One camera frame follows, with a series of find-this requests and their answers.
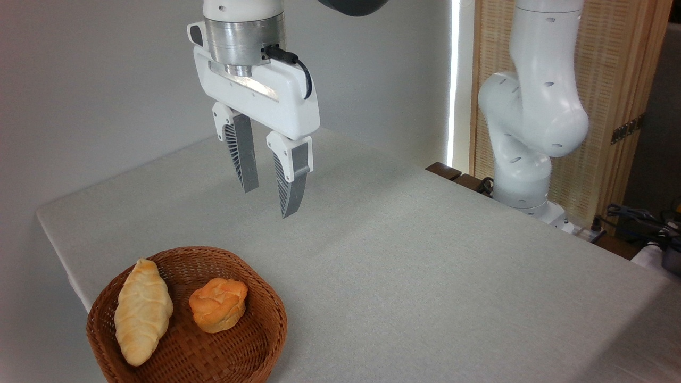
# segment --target light strip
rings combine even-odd
[[[452,71],[449,75],[449,121],[447,122],[447,166],[454,162],[454,105],[459,64],[460,0],[452,0]]]

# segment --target metal hinge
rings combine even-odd
[[[610,140],[611,145],[615,145],[617,142],[624,140],[627,136],[631,136],[634,132],[641,129],[643,126],[646,113],[641,114],[632,121],[625,123],[624,125],[618,127],[612,131],[612,139]]]

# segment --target bread roll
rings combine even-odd
[[[116,340],[130,365],[137,367],[151,357],[168,329],[172,309],[168,287],[156,264],[138,260],[118,294],[114,314]]]
[[[233,327],[246,311],[243,282],[215,278],[189,297],[194,322],[207,333],[218,333]]]

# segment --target orange bun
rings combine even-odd
[[[189,297],[194,322],[207,333],[233,327],[246,311],[249,289],[234,279],[214,278]]]

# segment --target white wall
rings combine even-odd
[[[391,0],[362,19],[314,0],[286,9],[326,127],[419,165],[442,159],[449,1]],[[104,380],[35,210],[212,134],[185,37],[200,18],[198,0],[3,2],[0,382]]]

